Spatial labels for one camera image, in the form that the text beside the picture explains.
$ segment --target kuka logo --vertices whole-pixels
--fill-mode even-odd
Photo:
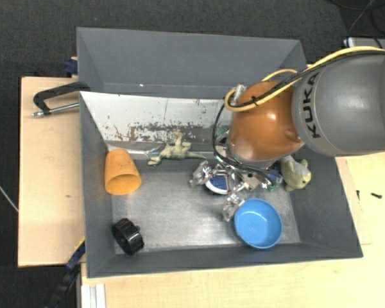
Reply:
[[[307,123],[307,128],[308,130],[312,133],[313,138],[320,138],[321,135],[316,133],[316,125],[314,123],[314,117],[312,114],[312,109],[311,109],[311,99],[310,95],[312,93],[312,90],[314,88],[314,81],[316,76],[319,75],[318,73],[315,73],[308,79],[308,85],[311,86],[311,88],[307,91],[307,89],[304,90],[304,97],[305,99],[302,101],[304,104],[304,112],[305,112],[305,122]]]

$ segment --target bin floor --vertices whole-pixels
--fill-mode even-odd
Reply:
[[[111,198],[113,222],[128,218],[140,226],[144,239],[144,249],[140,253],[243,245],[235,234],[234,222],[223,221],[226,196],[214,194],[203,185],[190,188],[188,181],[193,169],[159,171],[160,166],[150,168],[151,172],[148,169],[140,172],[142,185],[139,189]],[[247,198],[262,198],[276,208],[283,224],[279,243],[300,242],[291,199],[282,185],[273,192],[259,187],[253,192],[240,193]],[[118,245],[115,252],[123,253]]]

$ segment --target yellow cable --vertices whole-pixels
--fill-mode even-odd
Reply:
[[[336,58],[338,56],[345,55],[347,53],[360,52],[360,51],[385,51],[385,49],[381,49],[381,48],[377,48],[377,47],[365,47],[365,46],[351,47],[351,48],[342,49],[342,50],[336,51],[335,53],[329,54],[328,56],[318,60],[317,62],[315,62],[314,64],[310,65],[305,70],[303,70],[301,73],[306,72],[306,71],[310,71],[311,69],[313,69],[313,68],[315,68],[315,67],[317,67],[317,66],[319,66],[319,65],[321,65],[321,64],[323,64],[325,62],[328,62],[329,60],[332,60],[332,59],[334,59],[334,58]],[[279,71],[273,72],[270,75],[268,75],[267,77],[265,77],[263,79],[263,81],[266,81],[266,80],[274,77],[277,74],[280,74],[280,73],[283,73],[283,72],[291,72],[291,71],[294,71],[294,70],[283,69],[283,70],[279,70]],[[287,85],[283,86],[279,90],[271,93],[270,95],[268,95],[268,96],[266,96],[266,97],[264,97],[262,99],[258,99],[257,101],[254,101],[254,103],[252,105],[241,106],[241,107],[231,106],[229,104],[229,102],[228,102],[228,100],[230,99],[230,96],[235,92],[235,88],[233,88],[224,97],[225,108],[227,110],[232,111],[232,112],[244,112],[246,110],[250,110],[251,108],[259,106],[259,105],[265,103],[266,101],[269,101],[271,98],[274,98],[276,95],[278,95],[281,92],[283,92],[284,90],[290,88],[290,86],[292,86],[294,83],[296,83],[297,81],[299,81],[301,79],[302,78],[296,79],[295,81],[292,81],[291,83],[288,83]]]
[[[263,81],[266,81],[266,80],[269,80],[270,78],[273,78],[274,76],[278,75],[278,74],[281,74],[281,73],[287,73],[287,72],[290,72],[290,73],[296,73],[296,70],[294,69],[279,69],[275,72],[272,72],[270,75],[267,75],[265,78],[263,78],[262,80]]]

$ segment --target black cap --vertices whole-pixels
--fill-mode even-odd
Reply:
[[[133,255],[144,246],[140,227],[135,226],[129,219],[123,218],[112,227],[113,235],[119,246],[128,255]]]

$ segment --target plastic toy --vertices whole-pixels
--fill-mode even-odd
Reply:
[[[311,172],[308,170],[308,162],[297,162],[291,155],[280,159],[281,174],[286,183],[285,190],[291,192],[294,189],[303,189],[311,181]]]
[[[183,134],[181,132],[174,132],[174,136],[176,137],[175,143],[166,143],[166,147],[164,147],[164,149],[158,154],[157,157],[150,158],[148,165],[156,166],[157,164],[161,163],[163,158],[168,158],[171,160],[183,160],[185,158],[205,158],[202,155],[188,151],[191,148],[191,143],[183,142],[182,135]]]

